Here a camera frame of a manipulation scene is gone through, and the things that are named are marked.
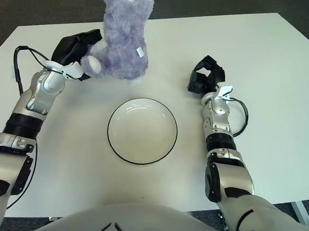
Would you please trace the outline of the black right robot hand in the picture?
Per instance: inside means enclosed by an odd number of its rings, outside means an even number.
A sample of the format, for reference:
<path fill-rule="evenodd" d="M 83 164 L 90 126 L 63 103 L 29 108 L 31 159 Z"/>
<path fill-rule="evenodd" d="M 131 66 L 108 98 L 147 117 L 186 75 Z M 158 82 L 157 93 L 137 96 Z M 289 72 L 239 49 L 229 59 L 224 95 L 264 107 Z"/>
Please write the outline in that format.
<path fill-rule="evenodd" d="M 211 56 L 204 57 L 193 69 L 187 89 L 191 93 L 216 92 L 218 83 L 225 81 L 225 72 Z"/>

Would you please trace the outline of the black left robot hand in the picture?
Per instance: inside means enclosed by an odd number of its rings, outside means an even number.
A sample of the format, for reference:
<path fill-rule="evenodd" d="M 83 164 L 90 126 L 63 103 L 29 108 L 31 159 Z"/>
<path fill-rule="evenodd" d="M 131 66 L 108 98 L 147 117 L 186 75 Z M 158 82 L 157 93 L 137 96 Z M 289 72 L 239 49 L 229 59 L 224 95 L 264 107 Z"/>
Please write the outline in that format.
<path fill-rule="evenodd" d="M 45 65 L 66 79 L 84 81 L 103 73 L 102 63 L 91 55 L 91 48 L 102 40 L 100 29 L 63 37 Z"/>

